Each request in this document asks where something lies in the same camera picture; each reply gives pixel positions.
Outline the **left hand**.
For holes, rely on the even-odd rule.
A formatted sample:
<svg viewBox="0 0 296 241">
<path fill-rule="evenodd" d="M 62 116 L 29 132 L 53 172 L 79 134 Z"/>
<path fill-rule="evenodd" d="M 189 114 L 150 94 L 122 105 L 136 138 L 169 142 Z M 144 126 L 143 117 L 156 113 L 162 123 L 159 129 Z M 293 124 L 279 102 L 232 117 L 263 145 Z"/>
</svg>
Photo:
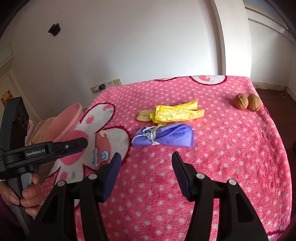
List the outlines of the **left hand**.
<svg viewBox="0 0 296 241">
<path fill-rule="evenodd" d="M 6 185 L 5 181 L 1 180 L 1 198 L 8 207 L 21 204 L 27 214 L 35 217 L 41 209 L 43 201 L 39 181 L 39 175 L 34 173 L 32 175 L 32 184 L 22 191 L 22 199 L 19 199 L 15 192 Z"/>
</svg>

